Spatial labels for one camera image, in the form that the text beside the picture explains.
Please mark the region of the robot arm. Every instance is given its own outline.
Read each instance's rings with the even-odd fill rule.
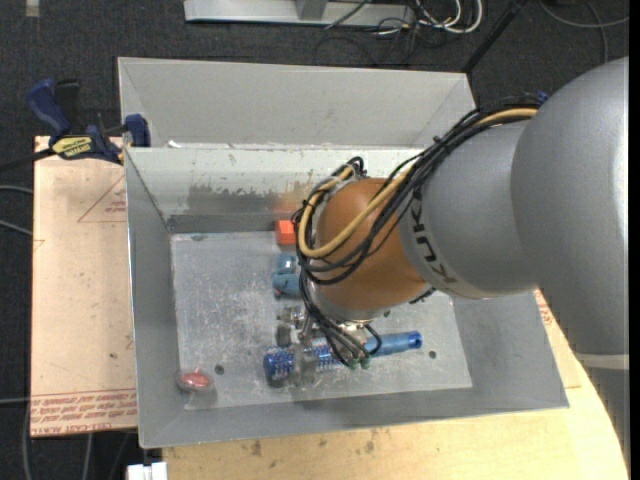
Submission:
[[[609,63],[541,108],[470,113],[387,179],[356,158],[317,186],[294,217],[301,291],[334,354],[366,359],[363,327],[433,289],[537,286],[628,425],[627,84]]]

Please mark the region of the metal stand base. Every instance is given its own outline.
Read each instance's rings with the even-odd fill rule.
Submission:
[[[299,17],[296,0],[185,0],[185,19],[193,21],[286,23],[290,25],[330,25],[350,12],[357,4],[328,2],[319,19]],[[389,18],[410,21],[412,11],[404,5],[367,4],[343,25],[375,27]]]

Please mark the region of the cardboard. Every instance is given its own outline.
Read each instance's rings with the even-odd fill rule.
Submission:
[[[134,428],[123,168],[50,157],[34,193],[31,436]]]

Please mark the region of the blue clamp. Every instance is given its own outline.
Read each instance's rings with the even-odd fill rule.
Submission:
[[[41,80],[31,88],[27,94],[27,104],[38,119],[54,129],[55,133],[49,139],[49,149],[61,158],[95,158],[116,164],[122,163],[122,149],[113,144],[107,132],[101,132],[96,125],[87,126],[83,134],[71,134],[72,125],[56,101],[55,83],[51,78]],[[149,128],[140,114],[127,116],[124,125],[119,126],[117,130],[128,130],[134,146],[151,145]]]

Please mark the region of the light blue object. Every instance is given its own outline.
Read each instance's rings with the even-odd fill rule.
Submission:
[[[280,253],[278,256],[278,270],[279,274],[291,274],[296,271],[296,264],[298,260],[292,254]]]
[[[372,357],[388,356],[422,347],[422,335],[418,331],[384,334],[380,338],[382,345],[375,354],[372,354]],[[376,345],[377,340],[370,338],[365,343],[365,348],[371,352]],[[318,358],[317,373],[333,370],[336,366],[342,366],[331,354],[331,347],[325,338],[313,340],[311,352]],[[263,367],[265,375],[271,380],[276,381],[287,378],[294,367],[293,345],[269,348],[264,355]]]
[[[300,274],[280,274],[275,272],[271,276],[271,285],[278,297],[280,295],[300,297]]]

